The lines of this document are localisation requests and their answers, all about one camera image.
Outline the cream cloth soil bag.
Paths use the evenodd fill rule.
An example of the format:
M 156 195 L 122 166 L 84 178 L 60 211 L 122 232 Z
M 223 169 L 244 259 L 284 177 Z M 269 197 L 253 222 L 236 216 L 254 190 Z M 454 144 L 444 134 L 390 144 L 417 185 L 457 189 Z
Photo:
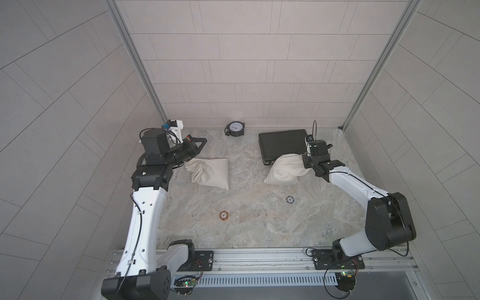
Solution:
M 284 154 L 277 158 L 264 179 L 268 185 L 291 186 L 299 183 L 299 178 L 309 173 L 300 154 Z

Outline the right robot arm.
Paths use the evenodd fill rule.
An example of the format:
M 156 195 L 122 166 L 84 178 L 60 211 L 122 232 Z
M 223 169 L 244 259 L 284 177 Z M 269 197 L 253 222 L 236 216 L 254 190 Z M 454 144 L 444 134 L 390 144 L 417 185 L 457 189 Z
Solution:
M 346 165 L 330 158 L 333 146 L 306 136 L 302 161 L 315 176 L 339 187 L 366 210 L 364 229 L 332 244 L 332 261 L 339 264 L 357 255 L 393 250 L 416 239 L 416 228 L 406 197 L 377 188 L 355 175 Z

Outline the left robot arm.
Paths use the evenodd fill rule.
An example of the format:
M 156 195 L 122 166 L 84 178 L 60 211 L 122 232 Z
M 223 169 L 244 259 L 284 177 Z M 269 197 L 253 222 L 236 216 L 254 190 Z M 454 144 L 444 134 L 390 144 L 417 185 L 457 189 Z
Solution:
M 173 171 L 199 155 L 208 141 L 191 135 L 182 138 L 181 129 L 173 126 L 147 128 L 139 137 L 144 154 L 131 176 L 133 209 L 125 248 L 114 276 L 101 286 L 107 300 L 166 300 L 175 273 L 195 261 L 190 240 L 172 242 L 157 257 L 157 230 Z

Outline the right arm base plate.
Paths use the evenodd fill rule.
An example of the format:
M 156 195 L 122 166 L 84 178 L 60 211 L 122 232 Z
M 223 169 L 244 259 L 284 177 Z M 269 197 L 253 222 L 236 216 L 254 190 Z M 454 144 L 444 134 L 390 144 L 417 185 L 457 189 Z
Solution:
M 315 270 L 363 270 L 365 263 L 362 256 L 346 256 L 341 251 L 332 249 L 311 249 L 308 255 L 312 258 Z

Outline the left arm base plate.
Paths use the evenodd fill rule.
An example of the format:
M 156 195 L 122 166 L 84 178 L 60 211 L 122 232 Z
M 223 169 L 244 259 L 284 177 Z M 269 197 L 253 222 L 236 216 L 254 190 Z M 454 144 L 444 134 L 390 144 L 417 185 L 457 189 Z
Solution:
M 178 269 L 178 272 L 188 272 L 188 273 L 195 273 L 200 272 L 201 268 L 198 264 L 198 261 L 201 263 L 202 270 L 204 272 L 210 272 L 213 270 L 213 263 L 214 263 L 214 251 L 207 251 L 207 250 L 196 250 L 195 251 L 195 259 L 194 264 L 190 267 L 182 267 Z

